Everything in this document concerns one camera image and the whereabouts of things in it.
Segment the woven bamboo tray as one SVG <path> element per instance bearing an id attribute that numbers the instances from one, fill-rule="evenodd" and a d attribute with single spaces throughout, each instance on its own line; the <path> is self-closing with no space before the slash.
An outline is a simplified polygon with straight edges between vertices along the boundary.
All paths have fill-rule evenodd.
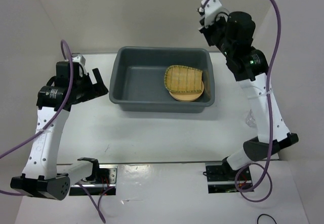
<path id="1" fill-rule="evenodd" d="M 200 93 L 203 91 L 203 71 L 184 65 L 171 65 L 164 75 L 165 88 L 171 93 Z"/>

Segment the tan plate with bear print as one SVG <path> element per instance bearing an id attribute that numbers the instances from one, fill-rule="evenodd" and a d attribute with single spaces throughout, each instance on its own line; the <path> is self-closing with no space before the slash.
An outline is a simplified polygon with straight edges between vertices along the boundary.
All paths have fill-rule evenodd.
<path id="1" fill-rule="evenodd" d="M 202 88 L 202 91 L 197 93 L 172 93 L 172 92 L 169 92 L 169 94 L 176 100 L 178 101 L 182 101 L 182 102 L 192 102 L 192 101 L 195 101 L 197 100 L 198 98 L 200 98 L 204 92 L 204 84 L 203 82 L 201 83 L 201 88 Z"/>

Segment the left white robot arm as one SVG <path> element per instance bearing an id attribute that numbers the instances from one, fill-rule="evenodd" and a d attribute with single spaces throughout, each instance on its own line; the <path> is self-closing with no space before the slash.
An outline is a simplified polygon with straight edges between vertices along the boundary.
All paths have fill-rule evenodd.
<path id="1" fill-rule="evenodd" d="M 96 183 L 101 177 L 99 162 L 82 157 L 57 171 L 58 150 L 65 123 L 73 105 L 108 93 L 99 69 L 94 68 L 92 83 L 84 66 L 62 61 L 56 64 L 56 75 L 49 79 L 37 95 L 37 127 L 30 155 L 21 175 L 11 179 L 10 187 L 35 198 L 63 200 L 72 185 L 85 179 Z"/>

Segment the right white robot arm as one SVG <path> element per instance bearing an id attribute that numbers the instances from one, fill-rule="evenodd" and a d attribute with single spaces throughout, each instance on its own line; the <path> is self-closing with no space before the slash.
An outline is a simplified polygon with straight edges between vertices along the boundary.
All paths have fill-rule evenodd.
<path id="1" fill-rule="evenodd" d="M 225 56 L 228 69 L 249 101 L 257 126 L 257 136 L 222 161 L 223 177 L 233 180 L 243 166 L 271 157 L 297 143 L 299 138 L 290 132 L 278 109 L 272 86 L 267 82 L 269 66 L 265 55 L 252 46 L 256 25 L 251 15 L 217 11 L 211 23 L 206 24 L 203 9 L 198 12 L 200 33 L 209 46 L 217 47 Z"/>

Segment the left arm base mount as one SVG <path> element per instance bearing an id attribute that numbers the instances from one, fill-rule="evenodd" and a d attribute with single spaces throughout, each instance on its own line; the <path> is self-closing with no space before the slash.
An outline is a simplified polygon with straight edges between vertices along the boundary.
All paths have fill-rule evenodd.
<path id="1" fill-rule="evenodd" d="M 95 180 L 85 178 L 81 184 L 92 196 L 114 196 L 116 194 L 117 165 L 101 164 L 99 176 Z"/>

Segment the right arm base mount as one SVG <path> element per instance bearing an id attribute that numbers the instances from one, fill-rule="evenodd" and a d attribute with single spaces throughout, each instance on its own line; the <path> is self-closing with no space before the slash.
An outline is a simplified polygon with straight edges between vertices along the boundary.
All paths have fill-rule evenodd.
<path id="1" fill-rule="evenodd" d="M 237 171 L 225 173 L 220 162 L 205 163 L 205 168 L 202 174 L 206 177 L 209 194 L 237 193 L 234 183 Z M 240 174 L 237 184 L 244 190 L 253 186 L 249 168 Z"/>

